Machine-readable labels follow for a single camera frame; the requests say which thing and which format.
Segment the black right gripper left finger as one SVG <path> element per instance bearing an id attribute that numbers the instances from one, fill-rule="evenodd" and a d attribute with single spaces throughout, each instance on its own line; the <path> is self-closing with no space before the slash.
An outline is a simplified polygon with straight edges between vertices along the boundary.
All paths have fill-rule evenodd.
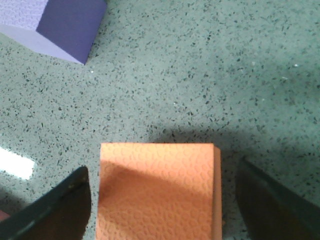
<path id="1" fill-rule="evenodd" d="M 91 215 L 88 168 L 81 166 L 48 193 L 0 223 L 2 240 L 81 240 Z"/>

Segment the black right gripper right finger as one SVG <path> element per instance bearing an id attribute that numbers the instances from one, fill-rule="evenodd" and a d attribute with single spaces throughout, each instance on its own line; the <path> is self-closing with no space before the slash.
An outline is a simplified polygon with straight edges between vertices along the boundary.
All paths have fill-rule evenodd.
<path id="1" fill-rule="evenodd" d="M 236 200 L 253 240 L 318 240 L 320 208 L 245 158 L 236 172 Z"/>

